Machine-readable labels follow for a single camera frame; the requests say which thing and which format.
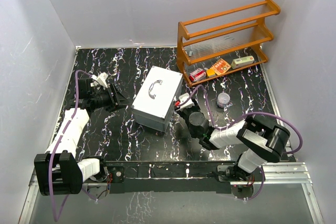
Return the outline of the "grey metal case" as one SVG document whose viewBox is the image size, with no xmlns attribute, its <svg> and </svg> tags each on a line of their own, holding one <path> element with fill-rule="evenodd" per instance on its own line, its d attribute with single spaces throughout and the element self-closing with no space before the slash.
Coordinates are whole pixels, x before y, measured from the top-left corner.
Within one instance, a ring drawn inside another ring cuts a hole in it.
<svg viewBox="0 0 336 224">
<path fill-rule="evenodd" d="M 160 132 L 166 131 L 182 82 L 180 72 L 153 66 L 131 105 L 135 121 Z"/>
</svg>

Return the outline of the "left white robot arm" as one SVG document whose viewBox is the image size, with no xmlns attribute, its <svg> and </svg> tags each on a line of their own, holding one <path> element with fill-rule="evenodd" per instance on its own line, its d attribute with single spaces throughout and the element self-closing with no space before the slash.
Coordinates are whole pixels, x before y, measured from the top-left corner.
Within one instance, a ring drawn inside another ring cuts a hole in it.
<svg viewBox="0 0 336 224">
<path fill-rule="evenodd" d="M 76 96 L 64 112 L 64 120 L 48 149 L 37 154 L 34 167 L 40 193 L 48 196 L 80 193 L 88 179 L 98 182 L 108 178 L 108 168 L 99 156 L 75 160 L 78 142 L 92 113 L 105 109 L 111 113 L 124 109 L 128 100 L 107 80 L 108 74 L 76 78 Z"/>
</svg>

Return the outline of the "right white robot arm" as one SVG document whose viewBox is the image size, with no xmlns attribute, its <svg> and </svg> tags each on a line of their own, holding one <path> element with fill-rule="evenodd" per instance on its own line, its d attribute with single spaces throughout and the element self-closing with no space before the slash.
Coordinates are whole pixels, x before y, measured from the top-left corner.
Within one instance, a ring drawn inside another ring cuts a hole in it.
<svg viewBox="0 0 336 224">
<path fill-rule="evenodd" d="M 261 115 L 249 115 L 232 126 L 216 129 L 187 93 L 179 96 L 175 111 L 184 119 L 191 137 L 209 151 L 236 144 L 248 147 L 233 166 L 217 170 L 218 177 L 226 181 L 247 180 L 263 164 L 279 162 L 290 137 L 285 127 Z"/>
</svg>

